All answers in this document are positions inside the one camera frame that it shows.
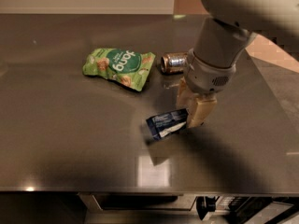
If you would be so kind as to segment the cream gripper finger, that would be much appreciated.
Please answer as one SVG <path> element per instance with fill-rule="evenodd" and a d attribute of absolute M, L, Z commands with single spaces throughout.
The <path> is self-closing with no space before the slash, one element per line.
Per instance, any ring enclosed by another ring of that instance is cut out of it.
<path fill-rule="evenodd" d="M 187 127 L 193 128 L 201 125 L 217 104 L 215 94 L 194 95 L 189 101 L 187 111 Z"/>
<path fill-rule="evenodd" d="M 179 81 L 178 85 L 178 94 L 176 100 L 176 108 L 182 109 L 186 108 L 187 110 L 191 110 L 194 103 L 195 93 L 190 90 L 188 87 L 185 78 L 183 77 Z"/>

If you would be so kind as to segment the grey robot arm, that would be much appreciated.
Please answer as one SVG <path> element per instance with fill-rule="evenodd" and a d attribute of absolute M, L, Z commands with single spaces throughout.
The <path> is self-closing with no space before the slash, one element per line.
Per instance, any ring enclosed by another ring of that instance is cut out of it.
<path fill-rule="evenodd" d="M 177 107 L 187 110 L 186 126 L 201 125 L 234 75 L 235 63 L 256 35 L 299 55 L 299 0 L 201 0 L 208 12 L 187 53 Z"/>

